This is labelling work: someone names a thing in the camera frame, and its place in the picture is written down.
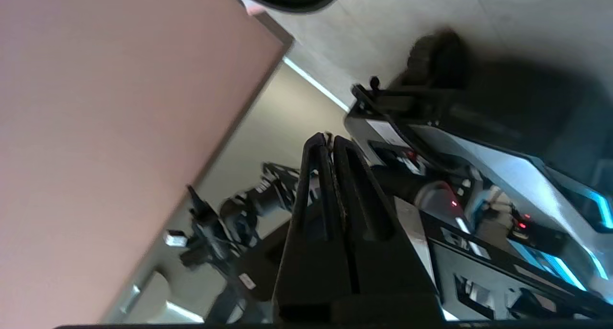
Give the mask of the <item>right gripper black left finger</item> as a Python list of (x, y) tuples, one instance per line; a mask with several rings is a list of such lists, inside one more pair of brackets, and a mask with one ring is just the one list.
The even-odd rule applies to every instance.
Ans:
[(357, 320), (352, 219), (357, 192), (351, 142), (316, 133), (306, 140), (297, 193), (273, 293), (276, 320)]

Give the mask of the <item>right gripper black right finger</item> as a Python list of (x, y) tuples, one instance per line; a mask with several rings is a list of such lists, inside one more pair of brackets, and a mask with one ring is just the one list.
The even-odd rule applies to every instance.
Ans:
[(353, 276), (343, 311), (354, 320), (442, 320), (429, 273), (375, 175), (350, 140), (334, 139)]

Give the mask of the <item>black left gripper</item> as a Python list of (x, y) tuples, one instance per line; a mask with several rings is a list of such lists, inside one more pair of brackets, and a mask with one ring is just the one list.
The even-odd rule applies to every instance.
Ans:
[(217, 272), (229, 273), (233, 263), (253, 248), (261, 238), (255, 228), (247, 226), (242, 238), (232, 238), (217, 217), (216, 211), (202, 200), (192, 185), (186, 185), (191, 200), (191, 229), (186, 250), (180, 253), (182, 265), (189, 270), (210, 264)]

